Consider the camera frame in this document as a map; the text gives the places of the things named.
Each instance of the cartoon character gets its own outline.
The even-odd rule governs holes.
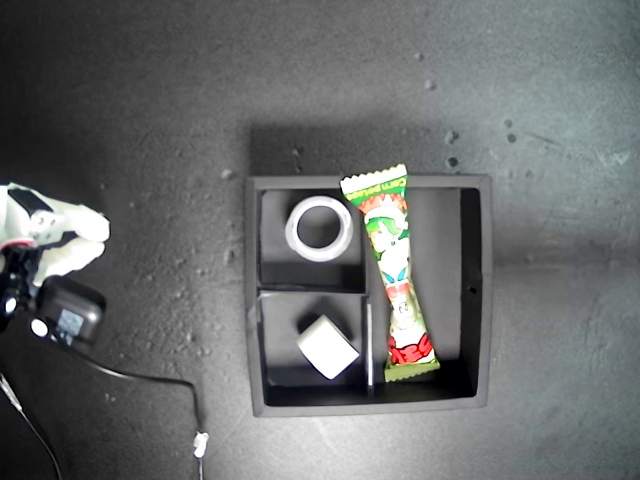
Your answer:
[[[408,281],[387,287],[393,306],[389,348],[392,363],[430,362],[435,358],[424,325],[415,321],[415,296]]]
[[[392,285],[409,278],[409,224],[404,200],[385,198],[365,215],[367,233],[376,254],[382,280]]]

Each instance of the gray concrete floor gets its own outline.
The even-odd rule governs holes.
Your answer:
[[[640,478],[638,1],[5,0],[0,45],[0,177],[110,217],[94,356],[201,383],[208,478]],[[494,179],[488,406],[253,418],[242,178],[398,161]],[[0,356],[66,478],[195,478],[183,392],[25,328]],[[54,478],[2,399],[0,431],[2,478]]]

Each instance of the white tape roll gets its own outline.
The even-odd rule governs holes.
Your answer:
[[[300,219],[309,210],[315,207],[327,207],[333,210],[340,219],[340,232],[330,245],[321,248],[310,247],[300,239],[298,225]],[[351,214],[347,207],[335,198],[317,196],[309,197],[300,202],[291,212],[287,226],[285,227],[285,237],[289,247],[301,257],[312,262],[328,262],[342,255],[353,237],[353,223]]]

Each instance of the white cube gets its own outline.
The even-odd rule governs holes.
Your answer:
[[[325,315],[302,332],[297,343],[307,360],[329,380],[336,378],[359,355]]]

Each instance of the snack packet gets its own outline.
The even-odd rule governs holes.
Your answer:
[[[342,193],[364,214],[364,223],[393,308],[389,328],[386,382],[440,368],[411,281],[407,220],[407,169],[345,177]]]

